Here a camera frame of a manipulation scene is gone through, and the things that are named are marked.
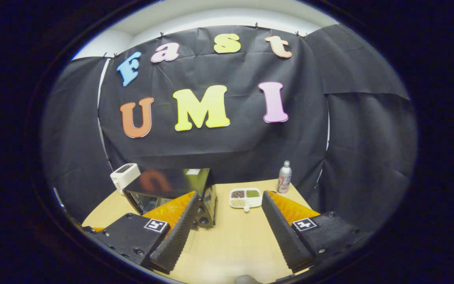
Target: white tray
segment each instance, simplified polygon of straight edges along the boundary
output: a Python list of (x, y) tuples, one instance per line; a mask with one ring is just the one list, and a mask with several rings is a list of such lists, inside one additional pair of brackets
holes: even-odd
[[(244, 191), (245, 197), (232, 198), (232, 193), (235, 191)], [(247, 197), (246, 196), (247, 191), (257, 191), (259, 196), (258, 197)], [(243, 200), (243, 201), (245, 201), (245, 205), (244, 206), (234, 206), (234, 205), (232, 205), (233, 200)], [(259, 189), (256, 189), (254, 187), (249, 187), (246, 189), (233, 189), (233, 190), (231, 190), (231, 192), (229, 192), (229, 205), (232, 208), (244, 208), (245, 212), (249, 212), (250, 207), (258, 207), (258, 206), (262, 205), (262, 193), (260, 192)]]

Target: green beans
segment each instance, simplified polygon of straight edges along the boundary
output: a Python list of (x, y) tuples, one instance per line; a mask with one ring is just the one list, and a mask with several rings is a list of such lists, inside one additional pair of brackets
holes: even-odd
[(246, 197), (258, 197), (258, 191), (246, 191)]

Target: white ceiling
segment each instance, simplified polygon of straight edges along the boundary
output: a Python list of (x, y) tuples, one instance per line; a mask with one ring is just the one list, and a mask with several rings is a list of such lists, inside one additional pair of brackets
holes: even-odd
[(287, 14), (320, 27), (336, 24), (333, 18), (296, 0), (163, 0), (133, 13), (110, 29), (137, 35), (175, 18), (199, 11), (222, 8), (263, 9)]

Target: foam letter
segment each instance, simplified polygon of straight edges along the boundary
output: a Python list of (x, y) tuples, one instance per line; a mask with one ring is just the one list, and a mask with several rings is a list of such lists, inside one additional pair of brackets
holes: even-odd
[(133, 121), (133, 109), (135, 103), (126, 103), (120, 107), (122, 112), (122, 126), (127, 136), (131, 138), (139, 138), (147, 135), (152, 128), (152, 112), (150, 105), (153, 103), (153, 97), (146, 97), (139, 101), (141, 112), (143, 113), (143, 125), (136, 128)]
[(166, 43), (165, 45), (161, 45), (160, 47), (157, 47), (157, 49), (155, 50), (157, 51), (157, 53), (153, 54), (150, 60), (153, 63), (158, 63), (163, 60), (173, 61), (179, 56), (178, 48), (180, 48), (180, 45), (178, 43)]
[(266, 113), (264, 121), (283, 122), (288, 120), (288, 115), (283, 111), (281, 103), (281, 93), (279, 90), (283, 88), (283, 84), (278, 82), (263, 82), (259, 84), (259, 88), (264, 92)]
[(215, 37), (216, 45), (213, 49), (217, 53), (233, 53), (241, 49), (241, 43), (239, 43), (239, 36), (237, 34), (219, 34)]
[(173, 94), (173, 97), (178, 101), (176, 131), (192, 129), (192, 124), (189, 122), (187, 114), (190, 115), (197, 128), (201, 128), (206, 112), (208, 113), (206, 126), (209, 128), (228, 126), (231, 121), (225, 115), (225, 106), (223, 105), (223, 94), (226, 91), (227, 88), (225, 86), (211, 86), (206, 90), (201, 102), (198, 101), (190, 89), (176, 91)]
[(141, 52), (134, 52), (134, 54), (132, 54), (126, 61), (122, 62), (122, 64), (117, 68), (117, 71), (120, 71), (122, 78), (124, 79), (124, 83), (122, 84), (124, 87), (138, 75), (138, 72), (133, 72), (132, 69), (137, 69), (139, 67), (139, 62), (136, 59), (139, 58), (139, 56), (141, 56)]
[(279, 36), (270, 36), (266, 37), (265, 41), (271, 43), (272, 52), (274, 52), (277, 56), (283, 58), (290, 58), (292, 57), (292, 53), (285, 50), (283, 45), (288, 45), (288, 41), (282, 40)]

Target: black curtain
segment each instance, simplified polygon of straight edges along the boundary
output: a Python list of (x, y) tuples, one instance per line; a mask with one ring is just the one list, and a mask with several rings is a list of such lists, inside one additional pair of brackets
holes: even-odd
[[(218, 34), (237, 34), (241, 50), (217, 54), (213, 46)], [(272, 52), (265, 38), (274, 35), (288, 41), (291, 58)], [(150, 61), (158, 46), (173, 42), (180, 44), (177, 59)], [(137, 51), (142, 53), (138, 75), (124, 87), (116, 69)], [(286, 122), (263, 120), (266, 106), (258, 84), (267, 81), (283, 84)], [(178, 113), (173, 93), (191, 89), (201, 100), (213, 85), (227, 87), (225, 112), (231, 124), (175, 131)], [(290, 160), (294, 185), (314, 185), (326, 151), (328, 117), (323, 94), (316, 58), (295, 34), (245, 26), (197, 28), (142, 43), (112, 60), (102, 84), (99, 119), (113, 168), (127, 162), (136, 162), (142, 170), (205, 167), (211, 168), (215, 183), (230, 183), (277, 178), (283, 162)], [(123, 131), (119, 108), (135, 103), (134, 126), (141, 126), (138, 102), (145, 97), (154, 99), (151, 131), (145, 137), (130, 138)]]
[[(217, 54), (213, 45), (218, 34), (237, 34), (241, 50)], [(285, 48), (291, 58), (272, 52), (265, 38), (274, 35), (288, 41)], [(150, 61), (158, 46), (174, 42), (180, 44), (177, 59)], [(142, 53), (138, 76), (124, 87), (117, 67), (137, 51)], [(98, 111), (105, 62), (71, 61), (45, 111), (48, 178), (80, 221), (115, 190), (98, 118), (113, 169), (128, 162), (142, 171), (207, 167), (215, 183), (229, 183), (277, 178), (283, 161), (290, 160), (292, 183), (313, 209), (336, 210), (365, 230), (378, 228), (389, 217), (409, 183), (416, 156), (409, 96), (389, 63), (341, 25), (306, 37), (219, 26), (155, 38), (108, 62)], [(283, 84), (288, 121), (263, 121), (265, 99), (258, 84), (267, 81)], [(227, 87), (225, 112), (231, 124), (175, 131), (173, 93), (191, 89), (201, 100), (213, 85)], [(123, 131), (119, 108), (135, 103), (138, 127), (143, 122), (138, 102), (145, 97), (154, 99), (151, 130), (145, 137), (130, 138)]]
[(105, 63), (99, 57), (71, 61), (52, 87), (43, 112), (44, 172), (79, 222), (115, 190), (97, 122), (99, 79)]
[(323, 172), (307, 201), (376, 230), (404, 196), (416, 160), (409, 96), (389, 63), (348, 28), (325, 27), (306, 42), (321, 70), (330, 115)]

